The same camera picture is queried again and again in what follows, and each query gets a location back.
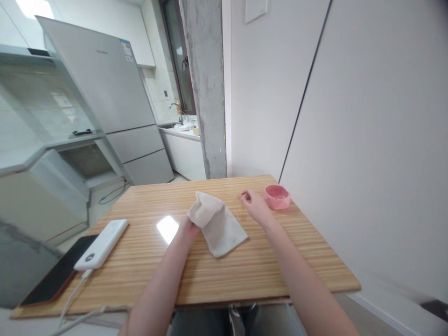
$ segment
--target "black phone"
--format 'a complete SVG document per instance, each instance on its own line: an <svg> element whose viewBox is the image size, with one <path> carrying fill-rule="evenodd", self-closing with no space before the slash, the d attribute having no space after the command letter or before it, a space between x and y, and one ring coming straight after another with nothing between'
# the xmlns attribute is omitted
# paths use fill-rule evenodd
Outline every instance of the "black phone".
<svg viewBox="0 0 448 336"><path fill-rule="evenodd" d="M49 302L61 295L77 271L73 268L98 235L84 236L67 251L50 272L37 284L20 304L30 306Z"/></svg>

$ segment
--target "window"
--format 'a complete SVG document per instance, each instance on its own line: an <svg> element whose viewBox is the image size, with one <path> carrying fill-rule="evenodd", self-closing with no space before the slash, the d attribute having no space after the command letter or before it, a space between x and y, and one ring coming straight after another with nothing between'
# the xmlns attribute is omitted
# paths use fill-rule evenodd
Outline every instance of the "window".
<svg viewBox="0 0 448 336"><path fill-rule="evenodd" d="M193 86L178 0L160 0L182 111L196 114Z"/></svg>

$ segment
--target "fridge label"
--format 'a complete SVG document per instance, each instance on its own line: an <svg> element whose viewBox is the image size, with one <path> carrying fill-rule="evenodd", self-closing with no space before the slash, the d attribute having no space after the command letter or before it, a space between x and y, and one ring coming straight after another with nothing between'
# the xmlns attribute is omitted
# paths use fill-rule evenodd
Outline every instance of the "fridge label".
<svg viewBox="0 0 448 336"><path fill-rule="evenodd" d="M129 41L120 40L120 42L121 46L123 47L123 51L125 52L125 55L132 57L131 44L129 43Z"/></svg>

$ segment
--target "faucet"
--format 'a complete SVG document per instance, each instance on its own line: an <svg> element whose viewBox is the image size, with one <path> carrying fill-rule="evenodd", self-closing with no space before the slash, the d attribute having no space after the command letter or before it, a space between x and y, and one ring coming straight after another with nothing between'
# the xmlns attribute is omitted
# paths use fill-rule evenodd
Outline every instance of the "faucet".
<svg viewBox="0 0 448 336"><path fill-rule="evenodd" d="M188 120L188 121L190 120L190 117L189 117L187 114L185 114L184 111L182 111L182 109L181 109L181 107L180 107L179 104L176 104L176 103L172 103L172 104L170 104L170 105L169 105L169 109L170 109L170 110L171 110L171 106L173 106L173 105L176 105L176 106L179 108L179 112L180 112L180 114L179 114L179 123L180 123L181 125L183 125L182 114L183 114L184 116L187 117L187 120Z"/></svg>
<svg viewBox="0 0 448 336"><path fill-rule="evenodd" d="M171 110L171 106L173 106L173 105L176 105L179 108L179 112L181 112L181 113L179 113L179 122L181 123L181 125L183 125L183 118L182 118L182 113L183 112L182 112L182 109L181 109L179 104L172 103L172 104L169 105L169 109L170 110Z"/></svg>

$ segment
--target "jeans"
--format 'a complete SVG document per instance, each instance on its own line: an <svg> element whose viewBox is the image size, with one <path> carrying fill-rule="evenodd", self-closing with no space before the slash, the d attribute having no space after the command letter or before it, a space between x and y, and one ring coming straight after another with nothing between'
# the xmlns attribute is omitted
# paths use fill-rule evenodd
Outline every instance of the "jeans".
<svg viewBox="0 0 448 336"><path fill-rule="evenodd" d="M170 336L305 336L288 304L256 306L244 314L235 309L190 308L175 313Z"/></svg>

